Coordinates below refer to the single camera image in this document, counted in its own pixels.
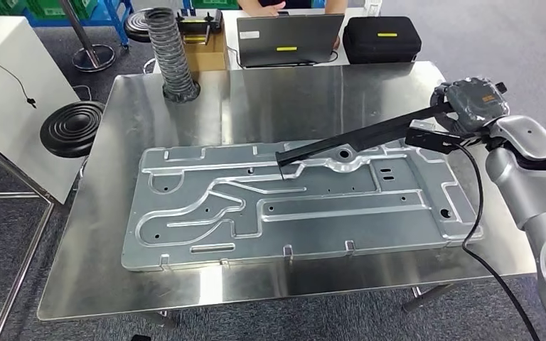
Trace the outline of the person's right hand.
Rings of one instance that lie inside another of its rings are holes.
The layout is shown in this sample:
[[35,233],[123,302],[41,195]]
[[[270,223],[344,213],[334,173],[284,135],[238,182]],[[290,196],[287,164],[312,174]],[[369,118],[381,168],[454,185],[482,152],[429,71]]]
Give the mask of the person's right hand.
[[285,1],[237,0],[238,6],[251,17],[278,16],[285,8]]

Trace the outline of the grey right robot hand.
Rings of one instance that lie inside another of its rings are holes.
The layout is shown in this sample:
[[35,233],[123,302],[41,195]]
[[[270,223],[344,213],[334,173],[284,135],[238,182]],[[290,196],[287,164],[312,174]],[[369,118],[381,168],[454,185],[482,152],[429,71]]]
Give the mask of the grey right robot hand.
[[450,133],[477,134],[491,122],[510,114],[508,103],[503,97],[507,91],[502,82],[494,83],[484,77],[467,77],[436,86],[430,104],[449,105],[435,119]]

